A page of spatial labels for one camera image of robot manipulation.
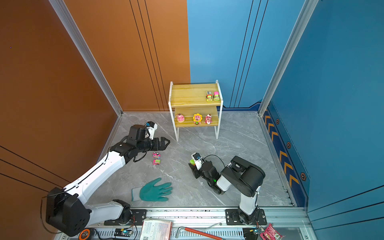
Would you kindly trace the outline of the pink bear toy yellow base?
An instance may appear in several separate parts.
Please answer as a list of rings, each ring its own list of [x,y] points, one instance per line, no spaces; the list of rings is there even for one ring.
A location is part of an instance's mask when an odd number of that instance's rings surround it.
[[[185,117],[182,114],[177,114],[176,119],[178,123],[183,123],[185,121]]]

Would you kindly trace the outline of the pink yellow flower toy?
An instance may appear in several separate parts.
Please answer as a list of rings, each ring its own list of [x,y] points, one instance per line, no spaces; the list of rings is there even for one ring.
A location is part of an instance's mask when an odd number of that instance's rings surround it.
[[[201,114],[194,114],[193,121],[195,125],[201,124],[203,116]]]

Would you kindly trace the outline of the yellow wooden two-tier shelf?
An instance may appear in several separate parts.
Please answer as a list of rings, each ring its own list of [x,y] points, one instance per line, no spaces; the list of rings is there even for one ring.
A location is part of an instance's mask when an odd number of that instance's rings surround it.
[[[207,91],[212,92],[212,102],[206,101]],[[220,93],[220,101],[214,101],[214,92]],[[216,139],[219,138],[222,112],[224,108],[224,98],[222,96],[222,91],[218,80],[216,80],[215,83],[209,84],[175,85],[173,82],[171,82],[168,105],[177,141],[179,140],[181,128],[194,127],[213,127],[215,129]],[[184,115],[185,121],[183,123],[178,123],[176,119],[177,114]],[[194,124],[194,114],[201,114],[203,116],[201,124]],[[205,117],[208,114],[212,115],[212,123],[210,125],[205,123]]]

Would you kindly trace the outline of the pink strawberry bear toy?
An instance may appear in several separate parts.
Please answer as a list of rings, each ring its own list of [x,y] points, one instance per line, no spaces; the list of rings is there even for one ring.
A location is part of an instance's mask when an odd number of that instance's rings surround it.
[[[206,115],[206,117],[205,117],[205,123],[206,123],[207,125],[210,125],[210,124],[212,123],[212,115],[211,115],[211,114]]]

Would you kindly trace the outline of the green orange toy truck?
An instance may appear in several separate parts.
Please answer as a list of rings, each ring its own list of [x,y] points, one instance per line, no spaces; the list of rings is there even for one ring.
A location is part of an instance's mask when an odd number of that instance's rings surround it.
[[[212,92],[207,91],[206,101],[207,101],[207,102],[212,102],[212,101],[213,101],[213,95],[212,95]]]

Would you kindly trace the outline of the pink green toy vehicle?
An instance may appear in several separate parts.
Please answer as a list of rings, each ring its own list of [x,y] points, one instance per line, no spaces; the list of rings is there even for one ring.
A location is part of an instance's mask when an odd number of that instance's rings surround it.
[[[221,100],[220,93],[214,92],[214,101],[220,101],[220,100]]]

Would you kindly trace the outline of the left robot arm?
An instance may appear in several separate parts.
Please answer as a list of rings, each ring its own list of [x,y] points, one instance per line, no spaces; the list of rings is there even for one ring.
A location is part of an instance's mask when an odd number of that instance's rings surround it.
[[[139,153],[164,151],[170,144],[165,137],[156,138],[158,125],[147,122],[133,125],[129,134],[110,147],[107,154],[85,174],[62,189],[54,188],[47,195],[47,223],[64,234],[73,237],[90,225],[112,221],[126,224],[131,220],[131,206],[122,200],[88,205],[93,193],[117,170],[129,162],[136,162]]]

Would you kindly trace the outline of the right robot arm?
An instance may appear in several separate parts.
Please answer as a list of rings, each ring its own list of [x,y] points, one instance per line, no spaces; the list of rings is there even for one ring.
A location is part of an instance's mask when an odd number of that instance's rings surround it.
[[[257,204],[258,194],[266,177],[258,166],[235,156],[230,163],[219,172],[211,161],[193,153],[189,162],[194,177],[207,181],[210,188],[218,195],[224,194],[231,186],[241,195],[238,208],[226,210],[227,225],[262,225],[267,224],[264,210]]]

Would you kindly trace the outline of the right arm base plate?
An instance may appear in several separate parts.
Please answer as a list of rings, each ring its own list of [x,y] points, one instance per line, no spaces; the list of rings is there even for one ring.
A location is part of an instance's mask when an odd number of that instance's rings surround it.
[[[238,209],[226,209],[226,222],[229,226],[234,225],[267,225],[267,217],[265,211],[260,208],[256,208],[251,215],[247,215],[245,212]]]

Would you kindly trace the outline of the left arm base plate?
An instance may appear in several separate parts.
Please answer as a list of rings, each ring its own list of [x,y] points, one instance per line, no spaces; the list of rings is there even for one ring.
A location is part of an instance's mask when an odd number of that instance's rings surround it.
[[[145,209],[123,210],[122,215],[116,220],[104,221],[105,226],[142,226],[147,217]]]

